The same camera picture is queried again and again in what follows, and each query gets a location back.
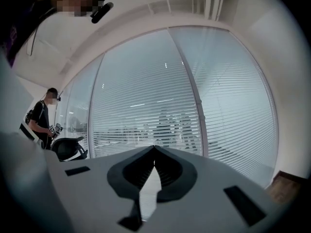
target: ceiling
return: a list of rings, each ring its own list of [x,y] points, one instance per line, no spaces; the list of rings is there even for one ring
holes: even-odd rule
[[[124,20],[169,13],[170,10],[172,15],[178,12],[203,15],[205,0],[169,0],[170,7],[167,0],[105,2],[113,2],[114,7],[97,24],[92,24],[90,17],[72,17],[65,13],[57,13],[46,19],[38,27],[32,55],[26,53],[27,43],[18,53],[13,66],[16,74],[46,88],[60,87],[64,75],[75,63],[81,50],[91,44],[99,32],[107,32]]]

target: white venetian blind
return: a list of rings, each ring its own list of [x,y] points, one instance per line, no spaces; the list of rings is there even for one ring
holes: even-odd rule
[[[200,27],[170,30],[199,90],[208,156],[266,187],[276,163],[277,126],[261,69],[228,31]]]
[[[88,149],[88,115],[95,76],[103,56],[96,58],[73,79],[66,113],[65,137],[84,139],[79,144]]]
[[[56,115],[55,115],[55,123],[60,123],[61,126],[65,129],[66,128],[66,115],[67,115],[67,106],[68,106],[68,100],[69,95],[71,91],[73,81],[71,81],[63,90],[63,92],[59,95],[61,97],[61,101],[57,103],[56,108]],[[65,137],[65,131],[63,130],[57,139],[64,138]]]
[[[95,157],[149,145],[202,154],[192,87],[167,30],[105,54],[92,98],[91,139]],[[160,189],[154,169],[140,193],[143,219]]]

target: black panel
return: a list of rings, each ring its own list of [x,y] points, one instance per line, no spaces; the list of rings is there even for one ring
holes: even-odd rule
[[[193,164],[156,146],[155,168],[161,180],[162,190],[156,201],[169,202],[179,200],[194,186],[198,173]]]
[[[28,139],[30,139],[32,141],[35,139],[22,123],[20,124],[19,129],[22,130],[22,132],[25,134],[25,136],[27,136]]]
[[[76,175],[76,174],[83,173],[86,171],[90,171],[90,169],[87,166],[82,166],[82,167],[66,170],[65,172],[67,173],[68,176],[71,176],[71,175]]]
[[[107,180],[117,195],[134,201],[131,214],[119,221],[122,226],[137,231],[142,226],[139,207],[139,192],[156,167],[162,190],[157,194],[157,202],[179,200],[193,187],[197,171],[190,162],[162,149],[150,146],[141,152],[113,165]]]
[[[266,216],[237,186],[226,188],[224,192],[245,219],[248,226],[258,223]]]

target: person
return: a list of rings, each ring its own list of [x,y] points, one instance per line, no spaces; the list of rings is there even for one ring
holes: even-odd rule
[[[58,92],[55,88],[48,89],[44,100],[39,101],[33,110],[29,128],[43,141],[44,149],[51,148],[52,132],[49,123],[49,104],[57,104]]]
[[[86,16],[104,0],[1,0],[3,8],[0,45],[10,66],[28,38],[49,16],[56,12],[71,12]]]
[[[186,143],[185,149],[189,149],[189,142],[191,142],[192,148],[197,150],[194,142],[194,135],[192,134],[190,117],[183,114],[180,122],[183,127],[183,139]]]

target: headset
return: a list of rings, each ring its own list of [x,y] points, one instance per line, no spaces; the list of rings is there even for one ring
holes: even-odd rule
[[[113,7],[113,3],[109,2],[103,5],[105,0],[95,0],[95,2],[98,2],[98,4],[93,4],[93,11],[90,17],[92,18],[92,23],[98,23],[101,18],[103,18],[104,15],[107,14],[107,12]],[[77,16],[85,16],[89,12],[81,12]]]

